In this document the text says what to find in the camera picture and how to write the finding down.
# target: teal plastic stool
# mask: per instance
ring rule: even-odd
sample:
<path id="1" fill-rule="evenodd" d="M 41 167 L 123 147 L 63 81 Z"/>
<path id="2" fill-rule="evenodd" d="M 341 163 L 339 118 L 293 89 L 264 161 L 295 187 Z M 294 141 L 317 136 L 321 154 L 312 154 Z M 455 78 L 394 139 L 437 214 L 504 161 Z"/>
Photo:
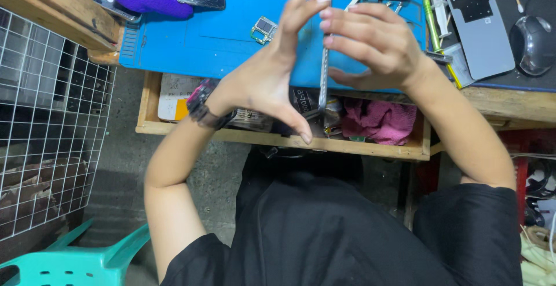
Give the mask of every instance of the teal plastic stool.
<path id="1" fill-rule="evenodd" d="M 129 262 L 151 238 L 149 226 L 141 226 L 110 247 L 68 247 L 68 244 L 85 232 L 92 223 L 93 219 L 88 220 L 41 252 L 28 253 L 0 264 L 0 268 L 9 265 L 19 268 L 19 276 L 15 276 L 5 285 L 124 285 Z"/>

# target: gray phone back cover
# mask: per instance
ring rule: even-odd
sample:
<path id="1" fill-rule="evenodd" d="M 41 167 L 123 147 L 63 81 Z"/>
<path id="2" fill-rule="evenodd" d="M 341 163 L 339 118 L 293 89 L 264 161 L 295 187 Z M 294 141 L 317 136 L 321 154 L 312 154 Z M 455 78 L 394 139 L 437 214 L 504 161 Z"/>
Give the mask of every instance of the gray phone back cover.
<path id="1" fill-rule="evenodd" d="M 495 0 L 448 0 L 448 5 L 473 79 L 515 68 L 508 34 Z"/>

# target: white wire grid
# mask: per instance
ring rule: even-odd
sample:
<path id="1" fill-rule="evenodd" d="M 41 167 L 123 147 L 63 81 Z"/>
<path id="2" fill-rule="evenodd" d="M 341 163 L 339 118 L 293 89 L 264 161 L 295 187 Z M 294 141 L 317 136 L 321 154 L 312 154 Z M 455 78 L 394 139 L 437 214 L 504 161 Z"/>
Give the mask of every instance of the white wire grid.
<path id="1" fill-rule="evenodd" d="M 87 205 L 115 69 L 0 8 L 0 241 Z"/>

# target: pink towel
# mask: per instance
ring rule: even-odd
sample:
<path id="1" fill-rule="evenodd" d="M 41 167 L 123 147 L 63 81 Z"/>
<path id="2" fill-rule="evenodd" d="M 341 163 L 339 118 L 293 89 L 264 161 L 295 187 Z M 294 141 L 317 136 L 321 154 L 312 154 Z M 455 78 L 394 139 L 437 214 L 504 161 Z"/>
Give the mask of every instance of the pink towel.
<path id="1" fill-rule="evenodd" d="M 365 136 L 382 145 L 405 144 L 417 115 L 414 105 L 386 101 L 345 98 L 344 107 L 347 111 L 342 120 L 344 137 Z"/>

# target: wooden desk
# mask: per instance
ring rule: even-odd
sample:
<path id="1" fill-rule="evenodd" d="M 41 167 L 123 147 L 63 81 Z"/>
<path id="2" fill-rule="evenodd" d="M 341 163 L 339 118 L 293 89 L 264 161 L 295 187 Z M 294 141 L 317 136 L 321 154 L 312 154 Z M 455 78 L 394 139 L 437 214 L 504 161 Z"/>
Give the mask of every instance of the wooden desk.
<path id="1" fill-rule="evenodd" d="M 118 65 L 123 22 L 114 19 L 91 0 L 0 0 L 0 5 L 86 47 L 91 61 Z M 137 132 L 166 134 L 173 127 L 170 123 L 161 122 L 157 117 L 160 80 L 161 73 L 147 72 L 145 75 Z M 556 128 L 556 93 L 476 87 L 467 87 L 462 92 L 497 130 Z M 413 104 L 403 94 L 338 90 L 333 90 L 332 93 L 347 97 Z M 405 146 L 328 139 L 315 139 L 310 146 L 305 146 L 298 136 L 282 137 L 278 134 L 240 130 L 221 130 L 216 133 L 215 139 L 370 154 L 406 160 L 428 160 L 430 156 L 430 125 L 421 114 Z"/>

